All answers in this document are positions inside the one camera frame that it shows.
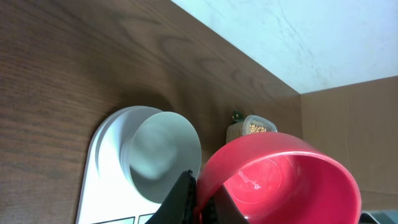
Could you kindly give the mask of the white digital kitchen scale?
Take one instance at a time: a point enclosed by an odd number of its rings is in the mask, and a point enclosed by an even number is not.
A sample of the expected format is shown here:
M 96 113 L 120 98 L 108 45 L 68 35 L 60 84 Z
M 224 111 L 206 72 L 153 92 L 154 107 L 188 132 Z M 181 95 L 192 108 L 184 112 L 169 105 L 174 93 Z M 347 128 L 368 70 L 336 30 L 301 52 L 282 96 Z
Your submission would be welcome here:
M 149 117 L 161 110 L 130 106 L 107 117 L 95 131 L 86 159 L 76 223 L 139 223 L 159 203 L 139 194 L 121 165 L 121 146 Z

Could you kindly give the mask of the clear plastic container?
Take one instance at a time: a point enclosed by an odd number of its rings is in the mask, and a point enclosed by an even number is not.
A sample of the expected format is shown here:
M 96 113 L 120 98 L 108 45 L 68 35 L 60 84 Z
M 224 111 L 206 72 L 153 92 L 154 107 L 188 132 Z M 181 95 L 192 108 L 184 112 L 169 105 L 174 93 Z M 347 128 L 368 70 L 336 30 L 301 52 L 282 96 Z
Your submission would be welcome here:
M 277 132 L 277 128 L 271 121 L 256 115 L 249 115 L 243 121 L 228 126 L 226 130 L 226 143 L 241 136 L 263 132 Z

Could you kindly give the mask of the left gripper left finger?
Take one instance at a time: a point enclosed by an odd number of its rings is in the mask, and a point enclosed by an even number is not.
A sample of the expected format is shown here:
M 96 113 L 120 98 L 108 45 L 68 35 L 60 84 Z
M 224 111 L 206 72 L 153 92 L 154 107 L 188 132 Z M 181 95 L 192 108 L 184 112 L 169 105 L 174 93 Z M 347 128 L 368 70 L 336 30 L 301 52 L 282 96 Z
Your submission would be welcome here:
M 162 205 L 146 224 L 192 224 L 196 205 L 196 179 L 192 170 L 183 171 Z

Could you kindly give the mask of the light grey round bowl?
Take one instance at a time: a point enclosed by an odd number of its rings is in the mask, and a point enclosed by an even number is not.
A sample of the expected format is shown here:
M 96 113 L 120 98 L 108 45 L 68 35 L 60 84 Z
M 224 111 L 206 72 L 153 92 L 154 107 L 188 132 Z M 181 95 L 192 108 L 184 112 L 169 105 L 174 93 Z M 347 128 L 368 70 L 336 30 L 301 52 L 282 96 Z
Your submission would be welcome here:
M 180 174 L 201 168 L 201 144 L 193 125 L 182 115 L 164 111 L 150 116 L 131 132 L 121 148 L 124 175 L 138 194 L 162 203 Z

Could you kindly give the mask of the red plastic measuring scoop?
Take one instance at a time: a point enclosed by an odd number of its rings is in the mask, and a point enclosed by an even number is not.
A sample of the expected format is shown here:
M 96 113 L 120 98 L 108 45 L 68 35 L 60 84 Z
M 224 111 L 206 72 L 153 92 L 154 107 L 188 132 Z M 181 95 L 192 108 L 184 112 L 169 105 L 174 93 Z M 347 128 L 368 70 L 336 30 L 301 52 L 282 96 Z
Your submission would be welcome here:
M 222 187 L 249 223 L 355 224 L 361 214 L 347 168 L 284 133 L 245 135 L 217 150 L 198 176 L 195 213 Z

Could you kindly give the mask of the pile of soybeans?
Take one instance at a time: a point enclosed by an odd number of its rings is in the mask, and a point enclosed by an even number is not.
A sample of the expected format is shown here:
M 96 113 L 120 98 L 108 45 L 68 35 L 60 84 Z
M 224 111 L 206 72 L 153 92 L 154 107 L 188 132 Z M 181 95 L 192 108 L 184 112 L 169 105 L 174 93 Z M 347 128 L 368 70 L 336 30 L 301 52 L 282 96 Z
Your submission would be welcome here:
M 254 134 L 254 133 L 263 133 L 266 132 L 267 129 L 265 126 L 249 124 L 245 125 L 243 122 L 235 123 L 230 125 L 226 130 L 226 143 L 231 142 L 241 136 Z

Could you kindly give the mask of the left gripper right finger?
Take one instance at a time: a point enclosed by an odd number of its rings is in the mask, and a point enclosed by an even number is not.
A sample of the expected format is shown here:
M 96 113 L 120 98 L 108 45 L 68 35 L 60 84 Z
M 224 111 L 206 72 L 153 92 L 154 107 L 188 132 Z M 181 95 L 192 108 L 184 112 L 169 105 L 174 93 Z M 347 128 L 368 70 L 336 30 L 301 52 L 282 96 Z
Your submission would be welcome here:
M 202 224 L 249 224 L 222 185 L 201 211 Z

